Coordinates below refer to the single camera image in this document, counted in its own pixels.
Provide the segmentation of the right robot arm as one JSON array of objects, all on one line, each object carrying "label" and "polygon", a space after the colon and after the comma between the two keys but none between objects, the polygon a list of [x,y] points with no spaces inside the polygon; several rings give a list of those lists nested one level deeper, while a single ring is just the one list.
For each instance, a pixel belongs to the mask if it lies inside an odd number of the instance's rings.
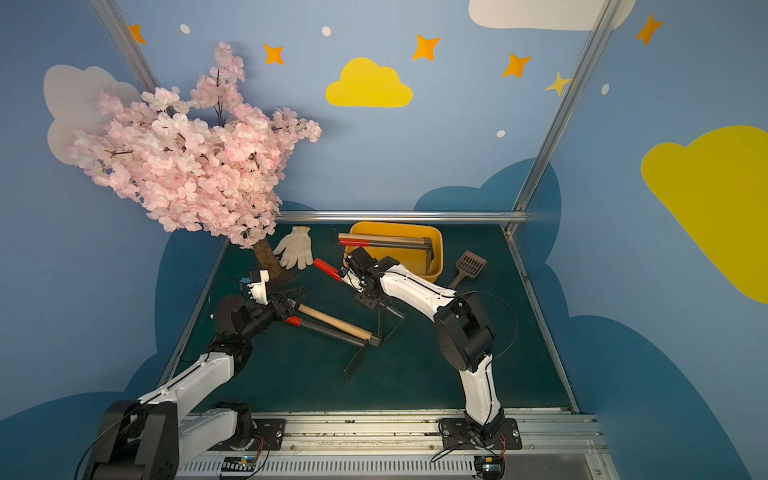
[{"label": "right robot arm", "polygon": [[433,322],[441,354],[459,372],[470,435],[482,441],[496,435],[504,411],[492,371],[495,332],[477,297],[435,285],[397,260],[376,260],[363,249],[349,254],[345,263],[343,281],[359,298],[397,299]]}]

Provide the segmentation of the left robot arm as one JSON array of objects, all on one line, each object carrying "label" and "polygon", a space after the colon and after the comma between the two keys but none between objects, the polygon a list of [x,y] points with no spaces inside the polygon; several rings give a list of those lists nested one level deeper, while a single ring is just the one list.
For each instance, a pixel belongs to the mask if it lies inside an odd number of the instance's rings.
[{"label": "left robot arm", "polygon": [[197,416],[191,412],[243,370],[254,336],[296,316],[305,295],[305,289],[297,288],[271,294],[263,304],[242,295],[222,299],[212,315],[216,332],[206,350],[155,390],[111,405],[75,478],[173,479],[213,447],[254,448],[253,461],[262,470],[270,452],[282,447],[283,422],[257,422],[241,402],[219,402]]}]

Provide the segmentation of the yellow plastic storage box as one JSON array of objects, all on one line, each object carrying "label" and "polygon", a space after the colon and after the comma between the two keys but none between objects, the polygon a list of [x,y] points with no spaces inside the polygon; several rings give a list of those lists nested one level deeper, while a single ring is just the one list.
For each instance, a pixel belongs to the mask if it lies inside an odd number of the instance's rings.
[{"label": "yellow plastic storage box", "polygon": [[349,233],[429,239],[432,243],[432,254],[428,254],[423,250],[394,247],[364,246],[364,249],[377,260],[382,260],[386,256],[394,258],[411,272],[432,283],[443,272],[443,237],[442,233],[435,227],[405,223],[362,221],[354,224],[350,228]]}]

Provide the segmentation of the red grip rake front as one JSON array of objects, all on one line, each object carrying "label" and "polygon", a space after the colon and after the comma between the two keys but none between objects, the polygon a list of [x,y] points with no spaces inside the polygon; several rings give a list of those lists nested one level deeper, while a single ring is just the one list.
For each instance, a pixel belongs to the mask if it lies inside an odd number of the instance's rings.
[{"label": "red grip rake front", "polygon": [[363,358],[365,356],[367,347],[369,345],[369,342],[367,340],[362,340],[362,339],[360,339],[358,337],[355,337],[353,335],[350,335],[348,333],[345,333],[345,332],[342,332],[342,331],[338,331],[338,330],[334,330],[331,327],[322,326],[322,325],[320,325],[317,322],[312,322],[312,321],[309,321],[309,320],[304,320],[304,319],[301,319],[301,318],[296,317],[296,316],[288,317],[287,319],[284,320],[284,322],[289,324],[289,325],[293,325],[293,326],[296,326],[296,327],[299,327],[299,328],[303,328],[305,330],[310,330],[310,331],[313,331],[315,333],[321,334],[321,335],[323,335],[325,337],[328,337],[328,338],[331,338],[331,339],[335,339],[335,340],[339,340],[339,341],[341,341],[343,343],[346,343],[346,344],[349,344],[349,345],[352,345],[352,346],[356,347],[357,351],[356,351],[355,355],[352,357],[352,359],[349,361],[349,363],[347,364],[347,366],[343,370],[344,376],[345,376],[345,378],[347,380],[349,380],[349,379],[351,379],[353,377],[353,375],[356,373],[357,369],[359,368],[359,366],[360,366],[360,364],[361,364],[361,362],[362,362],[362,360],[363,360]]}]

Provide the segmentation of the white work glove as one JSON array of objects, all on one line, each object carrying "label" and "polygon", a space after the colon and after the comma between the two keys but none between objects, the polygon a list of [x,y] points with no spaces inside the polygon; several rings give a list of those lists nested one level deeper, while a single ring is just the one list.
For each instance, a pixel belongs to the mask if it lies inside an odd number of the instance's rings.
[{"label": "white work glove", "polygon": [[314,262],[312,240],[307,226],[294,226],[292,231],[284,236],[273,253],[279,258],[282,268],[289,270],[294,267],[304,270]]}]

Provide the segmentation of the brown slotted plastic scoop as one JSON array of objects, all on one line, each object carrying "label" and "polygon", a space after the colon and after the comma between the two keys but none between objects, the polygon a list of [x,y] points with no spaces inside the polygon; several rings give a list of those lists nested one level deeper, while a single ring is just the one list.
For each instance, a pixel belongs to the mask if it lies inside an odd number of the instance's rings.
[{"label": "brown slotted plastic scoop", "polygon": [[451,290],[456,290],[458,285],[464,279],[476,278],[486,266],[486,264],[487,261],[484,258],[469,250],[465,251],[456,262],[457,274],[449,284],[448,288]]}]

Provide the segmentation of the left small circuit board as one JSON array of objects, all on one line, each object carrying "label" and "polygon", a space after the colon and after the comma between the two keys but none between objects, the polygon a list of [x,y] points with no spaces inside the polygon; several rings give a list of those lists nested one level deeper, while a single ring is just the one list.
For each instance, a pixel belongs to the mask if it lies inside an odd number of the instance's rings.
[{"label": "left small circuit board", "polygon": [[253,456],[225,456],[222,460],[218,478],[219,479],[248,479],[255,474],[259,461]]}]

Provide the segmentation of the small circuit board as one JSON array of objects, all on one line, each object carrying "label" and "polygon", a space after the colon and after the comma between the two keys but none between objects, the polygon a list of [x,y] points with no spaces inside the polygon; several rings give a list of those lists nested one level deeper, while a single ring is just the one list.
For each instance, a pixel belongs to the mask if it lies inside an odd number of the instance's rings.
[{"label": "small circuit board", "polygon": [[222,460],[218,478],[219,479],[248,479],[255,474],[259,461],[253,456],[225,456]]},{"label": "small circuit board", "polygon": [[474,457],[474,477],[479,480],[500,480],[506,470],[505,461],[500,457],[484,455]]}]

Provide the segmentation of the pink cherry blossom tree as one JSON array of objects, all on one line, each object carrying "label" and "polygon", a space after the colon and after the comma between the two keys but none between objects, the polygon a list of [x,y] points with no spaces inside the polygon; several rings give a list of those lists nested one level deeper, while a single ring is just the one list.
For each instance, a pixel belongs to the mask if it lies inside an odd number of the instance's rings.
[{"label": "pink cherry blossom tree", "polygon": [[70,156],[165,231],[205,231],[242,249],[260,247],[281,267],[277,246],[267,242],[282,204],[275,188],[296,145],[318,141],[322,129],[289,108],[267,115],[247,103],[239,92],[244,61],[230,44],[218,43],[214,60],[188,100],[176,87],[145,91],[130,104],[100,92],[108,120],[98,133],[76,132]]}]

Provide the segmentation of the right small circuit board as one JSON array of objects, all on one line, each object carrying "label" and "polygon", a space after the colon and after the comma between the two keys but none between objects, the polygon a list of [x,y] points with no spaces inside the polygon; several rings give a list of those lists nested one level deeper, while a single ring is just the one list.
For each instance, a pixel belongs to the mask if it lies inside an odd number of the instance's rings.
[{"label": "right small circuit board", "polygon": [[500,480],[506,470],[505,461],[500,457],[484,455],[474,457],[474,477],[479,480]]}]

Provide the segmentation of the horizontal aluminium frame bar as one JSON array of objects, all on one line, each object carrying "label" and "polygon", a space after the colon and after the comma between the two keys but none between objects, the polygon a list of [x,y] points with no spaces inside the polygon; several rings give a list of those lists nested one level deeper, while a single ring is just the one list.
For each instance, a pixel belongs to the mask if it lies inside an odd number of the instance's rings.
[{"label": "horizontal aluminium frame bar", "polygon": [[360,221],[396,223],[523,223],[525,212],[492,211],[284,211],[277,217],[282,223],[355,223]]}]

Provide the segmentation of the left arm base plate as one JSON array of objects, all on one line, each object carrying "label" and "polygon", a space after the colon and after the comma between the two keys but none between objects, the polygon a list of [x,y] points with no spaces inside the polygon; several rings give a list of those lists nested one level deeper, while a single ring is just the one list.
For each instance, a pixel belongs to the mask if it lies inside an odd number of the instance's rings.
[{"label": "left arm base plate", "polygon": [[226,450],[279,451],[285,439],[286,420],[282,418],[252,420],[252,426],[240,437],[228,442]]}]

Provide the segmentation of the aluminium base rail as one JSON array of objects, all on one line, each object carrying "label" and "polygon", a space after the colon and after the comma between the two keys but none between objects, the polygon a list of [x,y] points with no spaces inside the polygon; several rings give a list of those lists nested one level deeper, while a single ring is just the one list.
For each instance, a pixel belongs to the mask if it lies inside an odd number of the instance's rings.
[{"label": "aluminium base rail", "polygon": [[[598,422],[557,410],[510,410],[521,450],[443,448],[438,419],[452,410],[278,412],[253,419],[286,420],[285,439],[262,470],[248,479],[476,479],[475,456],[505,461],[502,479],[614,479],[617,468]],[[178,470],[173,479],[219,479],[225,456],[257,451],[213,447]]]}]

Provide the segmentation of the left aluminium frame post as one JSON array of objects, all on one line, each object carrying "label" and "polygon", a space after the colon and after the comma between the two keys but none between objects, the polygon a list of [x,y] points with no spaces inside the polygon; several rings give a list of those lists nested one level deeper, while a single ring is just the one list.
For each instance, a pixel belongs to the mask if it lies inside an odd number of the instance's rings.
[{"label": "left aluminium frame post", "polygon": [[157,78],[144,56],[140,43],[134,38],[118,4],[114,0],[91,0],[96,13],[110,33],[143,91],[154,91]]}]

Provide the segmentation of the right aluminium frame post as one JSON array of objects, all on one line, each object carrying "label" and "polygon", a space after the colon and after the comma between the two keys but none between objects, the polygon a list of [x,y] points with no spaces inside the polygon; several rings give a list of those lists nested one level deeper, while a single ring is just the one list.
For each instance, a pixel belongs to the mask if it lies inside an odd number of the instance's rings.
[{"label": "right aluminium frame post", "polygon": [[572,72],[571,82],[558,104],[555,115],[546,133],[537,156],[530,167],[520,192],[515,200],[512,212],[526,217],[527,208],[549,165],[562,135],[574,113],[578,101],[596,68],[600,56],[614,30],[614,21],[624,1],[605,1],[599,11],[596,23],[590,32],[585,46]]}]

